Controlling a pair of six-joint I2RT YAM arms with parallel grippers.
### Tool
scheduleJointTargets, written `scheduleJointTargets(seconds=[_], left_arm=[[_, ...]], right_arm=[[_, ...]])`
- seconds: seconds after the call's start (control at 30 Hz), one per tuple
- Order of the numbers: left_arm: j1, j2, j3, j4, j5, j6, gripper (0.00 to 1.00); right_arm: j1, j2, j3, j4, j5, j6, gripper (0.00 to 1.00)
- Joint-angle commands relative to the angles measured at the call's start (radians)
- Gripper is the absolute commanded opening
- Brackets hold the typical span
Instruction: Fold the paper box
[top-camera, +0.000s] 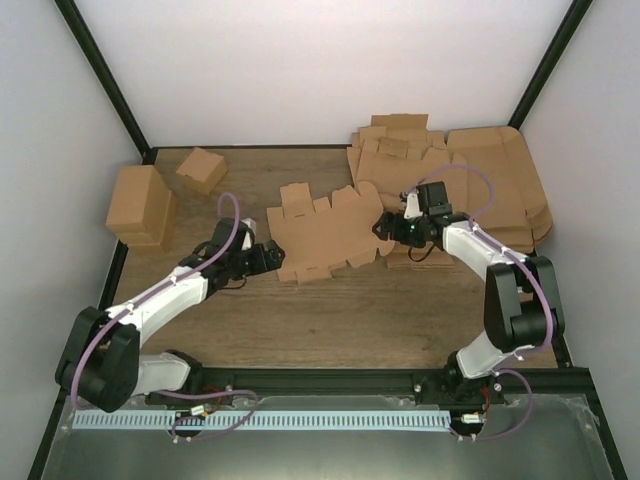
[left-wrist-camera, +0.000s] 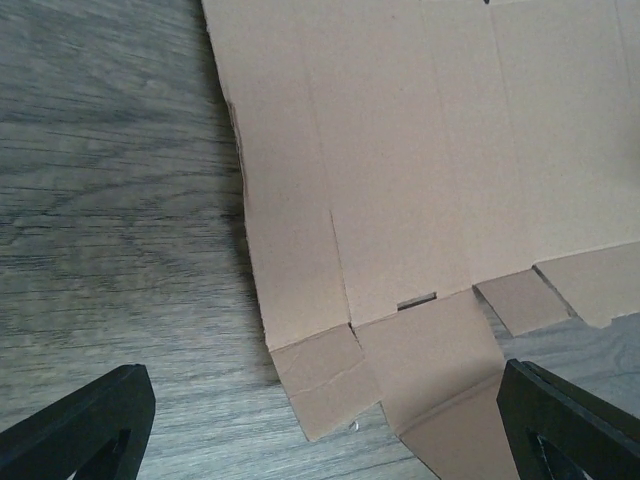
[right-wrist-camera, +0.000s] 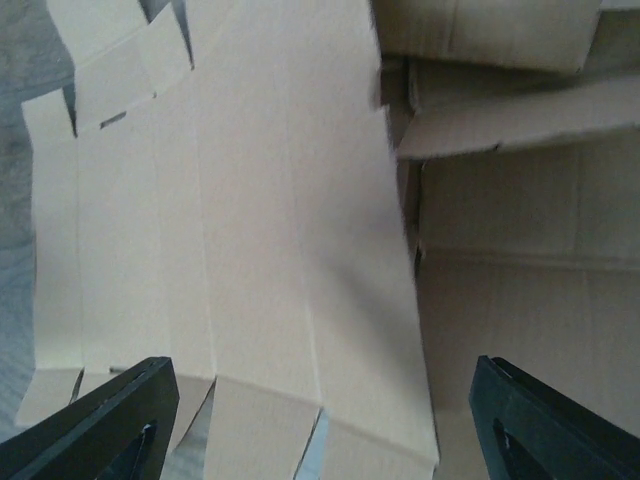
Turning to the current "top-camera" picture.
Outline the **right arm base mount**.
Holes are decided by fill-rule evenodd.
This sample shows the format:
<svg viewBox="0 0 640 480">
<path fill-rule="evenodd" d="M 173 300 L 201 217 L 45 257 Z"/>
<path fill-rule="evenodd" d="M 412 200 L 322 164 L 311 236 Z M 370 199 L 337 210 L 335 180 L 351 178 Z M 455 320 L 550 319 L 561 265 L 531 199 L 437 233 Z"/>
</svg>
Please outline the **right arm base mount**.
<svg viewBox="0 0 640 480">
<path fill-rule="evenodd" d="M 416 401 L 442 408 L 480 407 L 487 400 L 501 403 L 503 395 L 494 389 L 491 377 L 465 379 L 450 369 L 418 370 L 411 379 Z"/>
</svg>

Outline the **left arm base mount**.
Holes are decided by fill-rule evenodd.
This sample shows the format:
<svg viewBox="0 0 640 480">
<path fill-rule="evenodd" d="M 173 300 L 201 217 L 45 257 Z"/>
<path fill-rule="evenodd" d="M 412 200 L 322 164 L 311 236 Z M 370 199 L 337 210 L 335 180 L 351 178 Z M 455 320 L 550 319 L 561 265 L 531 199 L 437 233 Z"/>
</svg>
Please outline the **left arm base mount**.
<svg viewBox="0 0 640 480">
<path fill-rule="evenodd" d="M 202 368 L 198 372 L 191 373 L 189 375 L 186 384 L 178 390 L 178 393 L 187 395 L 218 393 L 231 390 L 234 387 L 234 384 L 235 375 L 231 370 L 227 371 L 226 369 Z M 228 405 L 230 400 L 227 397 L 186 400 L 166 396 L 157 392 L 153 392 L 145 397 L 145 403 L 147 405 L 171 405 L 172 407 L 177 407 L 178 405 L 195 406 L 197 404 L 211 402 Z"/>
</svg>

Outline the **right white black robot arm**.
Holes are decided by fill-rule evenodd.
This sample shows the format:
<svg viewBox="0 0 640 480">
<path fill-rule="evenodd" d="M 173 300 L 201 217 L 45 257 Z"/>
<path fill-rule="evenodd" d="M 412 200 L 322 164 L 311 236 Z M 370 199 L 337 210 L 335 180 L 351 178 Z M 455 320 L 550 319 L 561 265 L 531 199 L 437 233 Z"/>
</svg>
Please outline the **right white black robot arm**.
<svg viewBox="0 0 640 480">
<path fill-rule="evenodd" d="M 462 261 L 484 282 L 483 331 L 452 353 L 442 390 L 458 403 L 475 396 L 509 358 L 544 350 L 564 334 L 565 319 L 555 269 L 500 243 L 475 218 L 453 210 L 442 181 L 400 195 L 404 210 L 385 212 L 372 232 L 409 250 L 429 246 Z"/>
</svg>

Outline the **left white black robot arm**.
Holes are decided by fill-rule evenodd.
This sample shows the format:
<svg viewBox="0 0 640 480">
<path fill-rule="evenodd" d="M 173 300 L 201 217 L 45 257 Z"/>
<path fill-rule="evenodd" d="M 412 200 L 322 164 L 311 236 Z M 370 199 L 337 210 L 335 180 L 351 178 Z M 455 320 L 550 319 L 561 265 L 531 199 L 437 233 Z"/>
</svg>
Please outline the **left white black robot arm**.
<svg viewBox="0 0 640 480">
<path fill-rule="evenodd" d="M 83 309 L 74 321 L 55 371 L 55 381 L 74 400 L 104 412 L 130 398 L 163 391 L 184 404 L 204 392 L 199 364 L 186 354 L 144 355 L 143 345 L 189 308 L 245 280 L 278 270 L 286 257 L 275 241 L 258 243 L 251 219 L 220 220 L 167 277 L 141 294 L 105 310 Z"/>
</svg>

